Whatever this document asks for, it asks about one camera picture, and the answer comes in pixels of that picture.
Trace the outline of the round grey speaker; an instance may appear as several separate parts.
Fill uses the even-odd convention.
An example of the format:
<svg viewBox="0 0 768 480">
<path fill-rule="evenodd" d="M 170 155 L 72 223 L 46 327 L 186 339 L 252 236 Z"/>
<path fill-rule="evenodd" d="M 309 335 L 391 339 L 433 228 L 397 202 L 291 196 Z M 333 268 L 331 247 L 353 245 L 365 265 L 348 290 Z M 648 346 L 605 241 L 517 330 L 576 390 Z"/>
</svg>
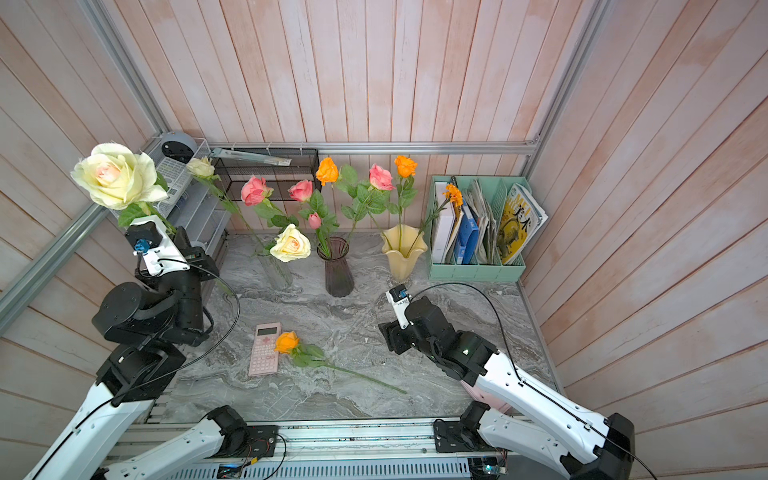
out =
<svg viewBox="0 0 768 480">
<path fill-rule="evenodd" d="M 197 150 L 197 141 L 183 132 L 168 132 L 160 139 L 160 152 L 163 157 L 183 164 L 187 164 Z"/>
</svg>

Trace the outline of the yellow orange rose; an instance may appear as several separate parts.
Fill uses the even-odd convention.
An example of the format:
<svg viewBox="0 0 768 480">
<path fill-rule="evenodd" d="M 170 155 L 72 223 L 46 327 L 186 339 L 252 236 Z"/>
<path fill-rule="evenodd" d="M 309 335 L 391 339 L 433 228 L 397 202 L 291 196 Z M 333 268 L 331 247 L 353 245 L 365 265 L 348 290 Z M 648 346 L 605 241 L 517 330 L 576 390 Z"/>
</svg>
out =
<svg viewBox="0 0 768 480">
<path fill-rule="evenodd" d="M 338 181 L 339 169 L 331 157 L 326 157 L 320 162 L 315 172 L 315 178 L 322 186 Z"/>
</svg>

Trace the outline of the pink case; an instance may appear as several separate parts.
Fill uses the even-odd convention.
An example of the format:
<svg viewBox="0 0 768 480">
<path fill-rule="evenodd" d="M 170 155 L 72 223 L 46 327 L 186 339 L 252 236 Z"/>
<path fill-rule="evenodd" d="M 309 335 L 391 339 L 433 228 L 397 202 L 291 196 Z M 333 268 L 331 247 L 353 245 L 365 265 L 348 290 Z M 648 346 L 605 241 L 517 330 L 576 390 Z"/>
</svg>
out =
<svg viewBox="0 0 768 480">
<path fill-rule="evenodd" d="M 512 406 L 505 400 L 503 396 L 482 390 L 478 386 L 471 386 L 464 381 L 461 382 L 461 385 L 467 391 L 470 397 L 475 401 L 487 404 L 491 408 L 496 409 L 504 414 L 507 414 L 512 409 Z"/>
</svg>

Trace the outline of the pink tulip bud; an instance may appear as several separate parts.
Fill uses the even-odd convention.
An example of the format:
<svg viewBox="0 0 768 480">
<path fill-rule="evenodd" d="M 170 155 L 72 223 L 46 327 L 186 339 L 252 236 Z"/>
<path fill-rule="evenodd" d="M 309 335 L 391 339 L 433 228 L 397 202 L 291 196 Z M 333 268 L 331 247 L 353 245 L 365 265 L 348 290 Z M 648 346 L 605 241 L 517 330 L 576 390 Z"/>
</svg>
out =
<svg viewBox="0 0 768 480">
<path fill-rule="evenodd" d="M 308 217 L 308 223 L 310 228 L 315 231 L 320 252 L 326 259 L 330 258 L 331 251 L 328 243 L 327 233 L 323 226 L 323 218 L 317 212 L 314 212 L 311 213 Z"/>
</svg>

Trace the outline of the large pink rose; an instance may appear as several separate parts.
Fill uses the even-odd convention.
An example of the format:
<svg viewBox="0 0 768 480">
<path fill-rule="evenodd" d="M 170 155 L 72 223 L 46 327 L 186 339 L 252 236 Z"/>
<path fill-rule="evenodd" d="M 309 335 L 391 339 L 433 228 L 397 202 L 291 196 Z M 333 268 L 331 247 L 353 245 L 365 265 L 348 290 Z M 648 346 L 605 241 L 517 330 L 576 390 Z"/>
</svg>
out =
<svg viewBox="0 0 768 480">
<path fill-rule="evenodd" d="M 267 185 L 267 181 L 264 178 L 253 176 L 242 187 L 241 200 L 247 207 L 252 207 L 259 217 L 267 221 L 269 226 L 277 228 L 279 230 L 277 236 L 291 223 L 295 224 L 301 231 L 299 228 L 299 218 L 301 218 L 299 213 L 297 215 L 289 215 L 284 209 L 279 208 L 271 201 L 273 193 L 274 189 Z"/>
</svg>

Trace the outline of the blue folder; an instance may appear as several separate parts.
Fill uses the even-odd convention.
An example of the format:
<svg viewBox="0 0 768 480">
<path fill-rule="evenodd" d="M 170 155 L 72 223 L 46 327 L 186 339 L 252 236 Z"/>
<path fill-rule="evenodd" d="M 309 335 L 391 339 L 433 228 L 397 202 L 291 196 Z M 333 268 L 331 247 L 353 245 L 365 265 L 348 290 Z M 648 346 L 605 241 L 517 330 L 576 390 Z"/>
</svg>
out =
<svg viewBox="0 0 768 480">
<path fill-rule="evenodd" d="M 462 218 L 454 244 L 454 262 L 457 265 L 469 264 L 476 251 L 479 240 L 479 227 L 474 213 L 468 205 L 461 207 Z"/>
</svg>

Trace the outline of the orange marigold flower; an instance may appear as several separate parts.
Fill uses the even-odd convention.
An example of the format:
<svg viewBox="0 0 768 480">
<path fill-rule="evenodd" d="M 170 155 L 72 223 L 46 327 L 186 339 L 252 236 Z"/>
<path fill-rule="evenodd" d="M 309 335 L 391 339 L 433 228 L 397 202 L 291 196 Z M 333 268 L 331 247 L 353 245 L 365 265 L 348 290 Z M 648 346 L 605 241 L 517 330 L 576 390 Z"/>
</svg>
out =
<svg viewBox="0 0 768 480">
<path fill-rule="evenodd" d="M 450 192 L 451 201 L 453 202 L 453 206 L 455 207 L 455 223 L 454 223 L 453 231 L 448 243 L 448 248 L 449 248 L 451 238 L 453 237 L 453 234 L 454 234 L 454 230 L 460 223 L 459 216 L 462 213 L 461 207 L 463 205 L 463 197 L 462 197 L 461 191 L 454 183 L 451 183 L 451 182 L 447 182 L 447 183 L 449 184 L 449 186 L 447 187 L 447 190 Z M 432 224 L 436 217 L 436 214 L 434 213 L 434 209 L 435 209 L 435 204 L 433 205 L 432 209 L 427 213 L 426 217 L 422 221 L 420 225 L 420 231 L 425 232 L 427 228 L 430 227 L 430 232 L 432 234 Z"/>
</svg>

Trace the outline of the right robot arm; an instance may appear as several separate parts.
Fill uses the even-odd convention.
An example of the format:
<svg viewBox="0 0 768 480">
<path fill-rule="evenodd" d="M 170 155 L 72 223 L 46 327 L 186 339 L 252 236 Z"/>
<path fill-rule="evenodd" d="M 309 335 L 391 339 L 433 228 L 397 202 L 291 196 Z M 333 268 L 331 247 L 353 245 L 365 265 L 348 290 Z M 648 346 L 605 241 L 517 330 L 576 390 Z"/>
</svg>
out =
<svg viewBox="0 0 768 480">
<path fill-rule="evenodd" d="M 448 377 L 520 414 L 512 417 L 475 400 L 459 420 L 434 422 L 438 451 L 511 451 L 566 479 L 629 478 L 637 461 L 629 419 L 618 413 L 605 417 L 570 401 L 490 341 L 455 329 L 426 296 L 415 298 L 404 285 L 386 296 L 396 319 L 379 329 L 391 352 L 418 350 Z"/>
</svg>

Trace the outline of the pink calculator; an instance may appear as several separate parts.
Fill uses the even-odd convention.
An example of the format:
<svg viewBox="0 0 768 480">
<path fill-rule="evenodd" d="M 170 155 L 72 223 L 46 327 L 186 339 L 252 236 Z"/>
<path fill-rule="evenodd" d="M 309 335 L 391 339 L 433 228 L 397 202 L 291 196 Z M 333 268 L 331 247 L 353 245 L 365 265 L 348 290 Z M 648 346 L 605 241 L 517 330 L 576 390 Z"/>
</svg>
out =
<svg viewBox="0 0 768 480">
<path fill-rule="evenodd" d="M 250 377 L 266 376 L 277 373 L 279 354 L 275 348 L 281 333 L 282 325 L 280 323 L 260 324 L 256 326 L 248 369 L 248 375 Z"/>
</svg>

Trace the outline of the white desk calculator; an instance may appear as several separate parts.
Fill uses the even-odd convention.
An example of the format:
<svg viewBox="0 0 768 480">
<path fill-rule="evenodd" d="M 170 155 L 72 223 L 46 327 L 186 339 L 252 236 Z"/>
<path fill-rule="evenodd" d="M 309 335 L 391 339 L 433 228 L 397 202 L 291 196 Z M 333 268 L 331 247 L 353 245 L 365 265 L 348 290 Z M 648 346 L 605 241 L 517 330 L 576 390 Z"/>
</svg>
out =
<svg viewBox="0 0 768 480">
<path fill-rule="evenodd" d="M 165 157 L 157 165 L 156 171 L 167 185 L 167 198 L 161 202 L 161 205 L 175 206 L 192 181 L 187 165 Z"/>
</svg>

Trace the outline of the small pink rose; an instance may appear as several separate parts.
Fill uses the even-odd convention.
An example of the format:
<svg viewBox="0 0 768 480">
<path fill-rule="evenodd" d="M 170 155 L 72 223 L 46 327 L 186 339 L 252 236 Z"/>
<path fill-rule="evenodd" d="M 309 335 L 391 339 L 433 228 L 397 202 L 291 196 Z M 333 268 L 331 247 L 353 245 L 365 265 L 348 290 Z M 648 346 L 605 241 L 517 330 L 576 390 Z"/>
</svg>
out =
<svg viewBox="0 0 768 480">
<path fill-rule="evenodd" d="M 308 217 L 311 213 L 317 212 L 323 218 L 327 238 L 338 228 L 335 215 L 330 212 L 323 195 L 314 189 L 314 184 L 311 181 L 302 180 L 296 183 L 289 188 L 289 194 L 293 200 L 301 204 L 299 215 L 307 222 L 308 226 Z"/>
</svg>

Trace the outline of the yellow cover magazine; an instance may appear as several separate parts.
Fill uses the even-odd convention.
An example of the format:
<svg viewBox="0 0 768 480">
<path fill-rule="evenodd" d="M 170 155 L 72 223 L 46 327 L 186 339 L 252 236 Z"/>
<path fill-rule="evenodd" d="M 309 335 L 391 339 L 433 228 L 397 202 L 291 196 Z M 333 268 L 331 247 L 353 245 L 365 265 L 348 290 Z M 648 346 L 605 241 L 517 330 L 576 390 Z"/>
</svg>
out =
<svg viewBox="0 0 768 480">
<path fill-rule="evenodd" d="M 514 184 L 506 195 L 496 250 L 503 265 L 510 265 L 546 223 L 548 215 L 521 184 Z"/>
</svg>

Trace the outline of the mint green file organizer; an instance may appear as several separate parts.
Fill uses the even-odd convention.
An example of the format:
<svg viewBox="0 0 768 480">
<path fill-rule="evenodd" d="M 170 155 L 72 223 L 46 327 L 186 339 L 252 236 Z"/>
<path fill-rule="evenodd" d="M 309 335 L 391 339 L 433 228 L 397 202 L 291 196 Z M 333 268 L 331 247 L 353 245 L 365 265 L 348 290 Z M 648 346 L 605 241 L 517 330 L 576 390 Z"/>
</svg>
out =
<svg viewBox="0 0 768 480">
<path fill-rule="evenodd" d="M 523 177 L 434 176 L 430 195 L 436 212 L 445 186 L 455 184 L 463 205 L 448 205 L 425 233 L 436 252 L 427 258 L 429 278 L 515 283 L 525 271 L 522 250 L 547 215 Z"/>
</svg>

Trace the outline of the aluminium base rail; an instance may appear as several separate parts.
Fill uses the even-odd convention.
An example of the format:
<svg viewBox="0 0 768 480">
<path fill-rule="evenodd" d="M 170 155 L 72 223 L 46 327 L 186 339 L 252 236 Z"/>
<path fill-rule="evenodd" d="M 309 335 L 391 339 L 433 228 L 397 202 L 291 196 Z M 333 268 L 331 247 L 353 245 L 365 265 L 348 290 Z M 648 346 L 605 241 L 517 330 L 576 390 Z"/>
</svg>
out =
<svg viewBox="0 0 768 480">
<path fill-rule="evenodd" d="M 520 458 L 565 478 L 562 442 L 522 418 L 491 415 L 490 441 L 469 439 L 458 421 L 256 423 L 240 453 L 185 460 L 165 479 L 496 479 Z"/>
</svg>

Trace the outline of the small cream rose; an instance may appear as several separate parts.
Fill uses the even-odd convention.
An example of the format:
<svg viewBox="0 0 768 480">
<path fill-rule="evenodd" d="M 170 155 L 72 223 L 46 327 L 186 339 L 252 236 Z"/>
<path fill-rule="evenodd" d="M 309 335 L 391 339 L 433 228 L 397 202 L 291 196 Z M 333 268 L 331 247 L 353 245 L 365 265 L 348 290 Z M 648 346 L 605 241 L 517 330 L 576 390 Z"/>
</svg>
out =
<svg viewBox="0 0 768 480">
<path fill-rule="evenodd" d="M 250 223 L 245 219 L 240 208 L 231 200 L 228 195 L 220 189 L 216 182 L 220 177 L 215 173 L 215 168 L 211 164 L 208 157 L 195 158 L 193 157 L 187 164 L 186 170 L 188 173 L 198 182 L 204 185 L 208 192 L 213 195 L 219 203 L 233 216 L 238 218 L 246 226 L 248 234 L 255 242 L 254 256 L 265 256 L 265 244 L 261 241 L 255 230 Z"/>
</svg>

